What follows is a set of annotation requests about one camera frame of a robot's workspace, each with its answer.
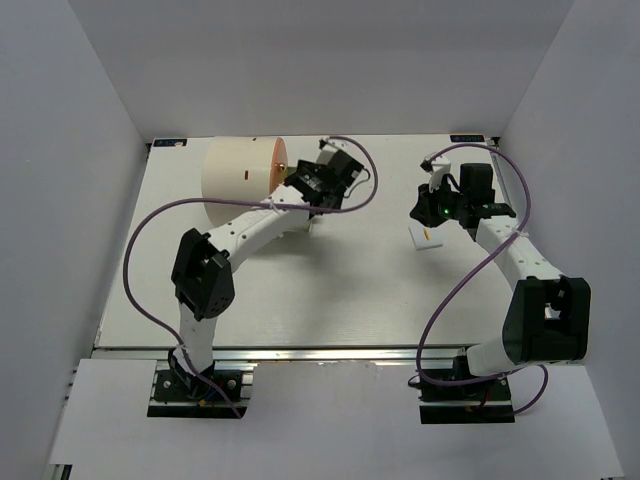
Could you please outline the white square compact with gold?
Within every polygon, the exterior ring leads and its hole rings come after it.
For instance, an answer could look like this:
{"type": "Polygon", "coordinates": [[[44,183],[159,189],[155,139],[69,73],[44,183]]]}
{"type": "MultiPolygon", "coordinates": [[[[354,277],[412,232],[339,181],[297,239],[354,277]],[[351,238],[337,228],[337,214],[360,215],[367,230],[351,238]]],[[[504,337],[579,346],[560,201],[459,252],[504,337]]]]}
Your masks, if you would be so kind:
{"type": "Polygon", "coordinates": [[[441,248],[444,241],[441,236],[421,225],[411,224],[408,231],[416,251],[441,248]]]}

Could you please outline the pale green bottom drawer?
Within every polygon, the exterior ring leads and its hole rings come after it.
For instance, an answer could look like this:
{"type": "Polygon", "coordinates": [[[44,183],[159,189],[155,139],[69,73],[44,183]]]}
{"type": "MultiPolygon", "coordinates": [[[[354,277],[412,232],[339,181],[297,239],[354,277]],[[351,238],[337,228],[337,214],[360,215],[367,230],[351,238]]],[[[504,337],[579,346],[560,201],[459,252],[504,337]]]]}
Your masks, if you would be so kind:
{"type": "MultiPolygon", "coordinates": [[[[283,181],[286,181],[289,177],[293,176],[297,171],[296,166],[288,166],[286,172],[283,177],[283,181]]],[[[309,212],[305,213],[305,222],[297,224],[294,227],[291,227],[287,230],[288,233],[303,233],[309,234],[312,230],[313,222],[312,222],[312,214],[309,212]]]]}

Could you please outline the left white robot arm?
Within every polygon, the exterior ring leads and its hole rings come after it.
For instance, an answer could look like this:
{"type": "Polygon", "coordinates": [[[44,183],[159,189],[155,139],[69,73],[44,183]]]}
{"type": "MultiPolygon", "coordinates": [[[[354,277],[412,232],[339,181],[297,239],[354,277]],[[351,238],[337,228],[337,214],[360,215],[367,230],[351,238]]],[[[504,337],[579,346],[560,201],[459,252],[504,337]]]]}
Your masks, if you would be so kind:
{"type": "Polygon", "coordinates": [[[205,233],[183,234],[171,274],[181,345],[170,354],[169,365],[188,398],[199,400],[213,389],[214,333],[218,317],[234,300],[235,271],[285,231],[305,225],[316,209],[339,210],[363,169],[342,150],[323,150],[315,162],[300,160],[264,200],[264,209],[253,207],[205,233]]]}

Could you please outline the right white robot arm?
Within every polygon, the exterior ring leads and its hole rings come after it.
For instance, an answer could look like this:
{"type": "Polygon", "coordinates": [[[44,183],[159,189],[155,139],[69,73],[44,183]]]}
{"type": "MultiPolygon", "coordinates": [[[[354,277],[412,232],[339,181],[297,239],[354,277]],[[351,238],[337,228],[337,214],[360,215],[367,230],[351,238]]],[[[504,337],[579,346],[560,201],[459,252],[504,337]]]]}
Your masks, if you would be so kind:
{"type": "Polygon", "coordinates": [[[524,235],[524,222],[496,200],[492,168],[464,163],[459,181],[453,181],[446,158],[426,160],[421,167],[430,178],[419,187],[411,218],[428,228],[457,222],[487,252],[486,261],[499,268],[512,291],[498,337],[461,350],[446,377],[424,371],[422,378],[472,399],[502,374],[583,359],[591,288],[585,279],[555,268],[524,235]]]}

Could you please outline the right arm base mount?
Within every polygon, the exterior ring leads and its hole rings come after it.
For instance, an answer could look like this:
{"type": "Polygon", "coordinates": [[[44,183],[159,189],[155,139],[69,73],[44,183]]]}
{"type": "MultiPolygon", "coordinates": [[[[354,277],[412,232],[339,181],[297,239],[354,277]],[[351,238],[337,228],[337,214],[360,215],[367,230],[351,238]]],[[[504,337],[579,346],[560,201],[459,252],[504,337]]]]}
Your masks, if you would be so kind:
{"type": "Polygon", "coordinates": [[[418,391],[423,425],[511,424],[515,422],[511,390],[505,374],[474,377],[467,358],[429,358],[407,384],[418,391]]]}

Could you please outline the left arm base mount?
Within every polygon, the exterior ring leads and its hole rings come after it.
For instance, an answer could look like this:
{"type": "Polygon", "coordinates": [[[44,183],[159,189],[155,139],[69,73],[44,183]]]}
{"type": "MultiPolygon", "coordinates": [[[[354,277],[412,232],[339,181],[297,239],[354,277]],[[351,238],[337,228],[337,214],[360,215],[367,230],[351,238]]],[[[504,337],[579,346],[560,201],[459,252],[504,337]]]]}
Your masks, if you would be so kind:
{"type": "Polygon", "coordinates": [[[149,418],[240,419],[249,406],[253,385],[251,365],[221,364],[206,373],[217,388],[196,380],[189,390],[167,366],[154,373],[147,407],[149,418]]]}

